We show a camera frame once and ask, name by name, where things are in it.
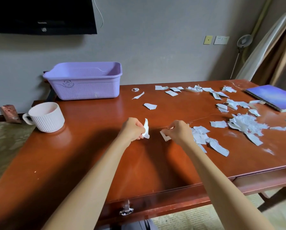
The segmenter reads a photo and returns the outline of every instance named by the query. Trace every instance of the blue notebook cover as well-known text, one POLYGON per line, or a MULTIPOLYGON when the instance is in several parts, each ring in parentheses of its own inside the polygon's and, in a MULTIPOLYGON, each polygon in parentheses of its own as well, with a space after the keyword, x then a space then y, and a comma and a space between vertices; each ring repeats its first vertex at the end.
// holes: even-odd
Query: blue notebook cover
POLYGON ((246 92, 252 94, 265 101, 270 106, 279 110, 280 112, 286 111, 286 91, 272 85, 263 85, 254 88, 248 88, 246 92))

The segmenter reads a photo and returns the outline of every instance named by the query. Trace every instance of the standing fan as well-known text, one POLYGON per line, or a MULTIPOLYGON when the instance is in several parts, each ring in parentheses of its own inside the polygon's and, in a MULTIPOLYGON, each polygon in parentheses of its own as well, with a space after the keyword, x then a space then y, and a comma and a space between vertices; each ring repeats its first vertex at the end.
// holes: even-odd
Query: standing fan
POLYGON ((242 36, 241 38, 239 38, 239 40, 237 42, 237 47, 238 47, 239 53, 238 53, 235 65, 233 66, 233 72, 235 70, 235 67, 236 67, 240 53, 243 51, 243 49, 245 47, 248 47, 252 42, 253 42, 253 37, 251 34, 246 34, 246 35, 242 36))

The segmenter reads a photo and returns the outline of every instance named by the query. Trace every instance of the purple plastic basket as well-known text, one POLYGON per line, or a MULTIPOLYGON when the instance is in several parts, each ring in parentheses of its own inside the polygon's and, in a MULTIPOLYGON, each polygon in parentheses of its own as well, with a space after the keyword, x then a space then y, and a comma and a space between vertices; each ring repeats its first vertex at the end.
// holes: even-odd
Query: purple plastic basket
POLYGON ((120 93, 122 65, 118 62, 66 62, 43 77, 62 100, 114 98, 120 93))

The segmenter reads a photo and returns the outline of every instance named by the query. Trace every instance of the ribbed white cup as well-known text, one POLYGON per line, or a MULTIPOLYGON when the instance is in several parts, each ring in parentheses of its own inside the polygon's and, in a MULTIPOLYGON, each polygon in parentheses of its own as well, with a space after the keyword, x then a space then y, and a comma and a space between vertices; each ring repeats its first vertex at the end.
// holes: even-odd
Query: ribbed white cup
POLYGON ((43 132, 55 132, 61 129, 65 119, 58 104, 55 102, 44 102, 38 104, 23 114, 23 120, 29 125, 36 127, 43 132))

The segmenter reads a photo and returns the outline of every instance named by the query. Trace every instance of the brown snack package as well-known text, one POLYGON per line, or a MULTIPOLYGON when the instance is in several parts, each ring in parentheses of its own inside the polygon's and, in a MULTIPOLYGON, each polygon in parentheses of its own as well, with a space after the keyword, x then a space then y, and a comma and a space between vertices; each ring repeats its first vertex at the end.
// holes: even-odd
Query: brown snack package
POLYGON ((0 109, 7 123, 22 123, 13 105, 4 105, 0 109))

